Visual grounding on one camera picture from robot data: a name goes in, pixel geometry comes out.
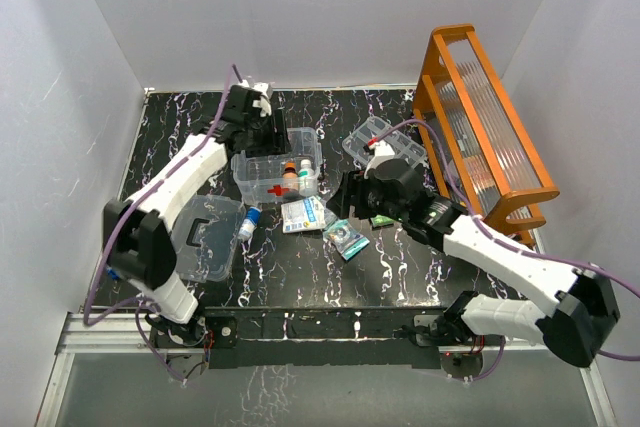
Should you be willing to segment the brown bottle orange cap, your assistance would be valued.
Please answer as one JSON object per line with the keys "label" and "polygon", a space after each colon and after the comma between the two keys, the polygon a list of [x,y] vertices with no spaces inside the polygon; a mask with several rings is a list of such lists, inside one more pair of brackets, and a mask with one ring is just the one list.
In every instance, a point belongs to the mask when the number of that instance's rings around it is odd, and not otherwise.
{"label": "brown bottle orange cap", "polygon": [[282,174],[283,197],[285,199],[295,199],[299,196],[299,177],[296,163],[286,162]]}

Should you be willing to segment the teal packet with round item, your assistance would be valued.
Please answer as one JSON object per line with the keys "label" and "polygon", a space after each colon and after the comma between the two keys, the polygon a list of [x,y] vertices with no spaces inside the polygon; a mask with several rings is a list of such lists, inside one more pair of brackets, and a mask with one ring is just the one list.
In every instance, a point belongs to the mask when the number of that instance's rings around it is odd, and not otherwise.
{"label": "teal packet with round item", "polygon": [[365,249],[370,241],[346,220],[336,220],[323,231],[323,237],[337,250],[343,260],[349,261]]}

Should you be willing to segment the clear first aid box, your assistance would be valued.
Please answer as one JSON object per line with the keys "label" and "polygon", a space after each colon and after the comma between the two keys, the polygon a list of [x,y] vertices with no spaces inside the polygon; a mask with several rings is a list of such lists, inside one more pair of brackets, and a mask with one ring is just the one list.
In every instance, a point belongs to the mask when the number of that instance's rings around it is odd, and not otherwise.
{"label": "clear first aid box", "polygon": [[310,159],[318,178],[323,162],[321,144],[313,128],[300,127],[288,130],[291,150],[285,155],[249,158],[245,152],[235,155],[230,161],[233,179],[239,188],[242,201],[251,206],[281,203],[296,200],[283,197],[282,174],[286,162],[296,163],[299,172],[301,160]]}

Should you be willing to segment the white blue mask packet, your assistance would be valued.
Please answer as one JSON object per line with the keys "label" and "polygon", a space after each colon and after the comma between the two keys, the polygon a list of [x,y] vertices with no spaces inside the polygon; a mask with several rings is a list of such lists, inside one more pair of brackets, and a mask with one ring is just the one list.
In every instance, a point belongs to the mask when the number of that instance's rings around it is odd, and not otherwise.
{"label": "white blue mask packet", "polygon": [[337,220],[326,202],[317,196],[281,205],[284,234],[324,230]]}

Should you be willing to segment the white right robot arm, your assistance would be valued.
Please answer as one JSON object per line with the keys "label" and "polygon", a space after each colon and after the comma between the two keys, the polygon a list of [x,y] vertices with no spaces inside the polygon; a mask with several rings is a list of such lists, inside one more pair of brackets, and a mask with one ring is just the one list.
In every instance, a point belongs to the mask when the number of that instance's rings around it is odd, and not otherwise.
{"label": "white right robot arm", "polygon": [[417,242],[480,268],[524,296],[464,291],[441,316],[414,327],[414,336],[460,344],[512,337],[543,344],[564,362],[586,368],[620,318],[609,278],[543,258],[489,228],[461,204],[425,189],[402,159],[344,173],[327,207],[341,219],[389,217]]}

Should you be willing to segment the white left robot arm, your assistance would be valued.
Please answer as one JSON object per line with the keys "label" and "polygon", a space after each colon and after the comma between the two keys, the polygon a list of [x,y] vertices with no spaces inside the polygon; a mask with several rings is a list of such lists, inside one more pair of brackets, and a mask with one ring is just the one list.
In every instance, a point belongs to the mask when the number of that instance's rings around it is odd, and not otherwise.
{"label": "white left robot arm", "polygon": [[203,115],[160,172],[126,200],[103,209],[101,264],[136,287],[172,323],[182,344],[194,346],[207,323],[176,271],[172,227],[204,182],[234,155],[285,154],[290,149],[284,113],[271,105],[272,86],[243,80],[228,87],[219,106]]}

